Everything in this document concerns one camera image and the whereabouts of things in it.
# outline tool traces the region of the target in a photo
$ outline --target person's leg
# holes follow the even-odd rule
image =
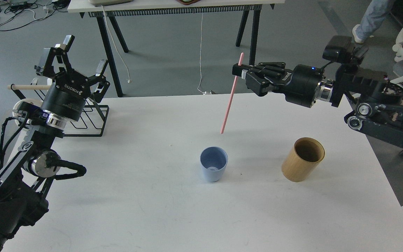
[[[375,30],[379,29],[382,22],[390,13],[395,0],[373,0],[363,15],[360,26],[355,30],[361,40],[366,40]]]

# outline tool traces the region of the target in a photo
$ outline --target table leg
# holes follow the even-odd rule
[[[245,30],[245,25],[247,24],[249,10],[244,10],[242,14],[242,20],[240,21],[239,33],[237,34],[237,40],[235,41],[235,46],[239,47],[242,41],[243,31]]]
[[[110,65],[110,72],[112,72],[113,82],[116,88],[118,97],[122,97],[122,87],[120,86],[119,76],[117,74],[115,60],[113,58],[112,48],[110,46],[110,40],[108,39],[107,29],[105,28],[104,18],[102,16],[96,17],[97,24],[99,25],[100,35],[102,37],[102,43],[104,43],[105,53],[107,54],[107,60]]]
[[[110,22],[112,23],[112,26],[115,29],[115,33],[118,37],[120,45],[122,46],[123,52],[128,53],[127,44],[125,43],[125,39],[123,38],[122,33],[120,32],[119,25],[117,24],[116,18],[114,16],[109,16],[108,18],[110,19]]]
[[[257,32],[259,31],[259,19],[261,10],[255,10],[253,13],[253,29],[251,31],[251,46],[250,46],[250,65],[254,65],[256,59]]]

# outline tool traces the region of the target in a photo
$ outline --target wooden cup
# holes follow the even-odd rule
[[[281,166],[284,176],[293,182],[301,182],[323,160],[323,145],[313,138],[298,139]]]

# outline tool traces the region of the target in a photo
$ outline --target robotiq logo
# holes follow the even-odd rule
[[[282,79],[283,81],[287,80],[291,76],[291,73],[287,73],[286,76]]]
[[[83,91],[78,91],[77,89],[73,88],[72,86],[64,85],[65,88],[73,91],[74,93],[77,93],[78,95],[81,95]]]

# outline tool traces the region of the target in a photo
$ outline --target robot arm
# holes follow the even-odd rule
[[[35,70],[37,75],[51,78],[53,85],[41,107],[22,102],[18,108],[17,119],[22,124],[17,132],[23,127],[28,132],[18,152],[5,167],[2,165],[3,153],[0,153],[0,251],[5,241],[13,238],[21,226],[34,225],[48,212],[46,196],[54,180],[73,179],[86,172],[80,164],[61,160],[51,147],[56,137],[64,136],[66,122],[80,118],[85,100],[100,102],[110,83],[103,75],[106,60],[99,63],[96,74],[90,77],[71,67],[67,52],[73,40],[74,36],[69,35],[63,44],[43,50]],[[61,64],[58,73],[54,72],[52,65],[55,58]],[[90,86],[96,84],[98,86],[92,93]],[[76,172],[56,175],[61,167]],[[31,186],[24,183],[21,169],[36,176],[37,181]]]
[[[258,96],[283,93],[287,102],[312,107],[317,99],[338,107],[347,96],[354,110],[344,117],[348,126],[363,134],[403,148],[403,88],[390,83],[383,72],[360,68],[368,48],[356,48],[352,39],[334,36],[323,58],[340,63],[335,80],[326,79],[324,67],[299,64],[293,70],[284,62],[235,64],[232,74],[241,76]]]

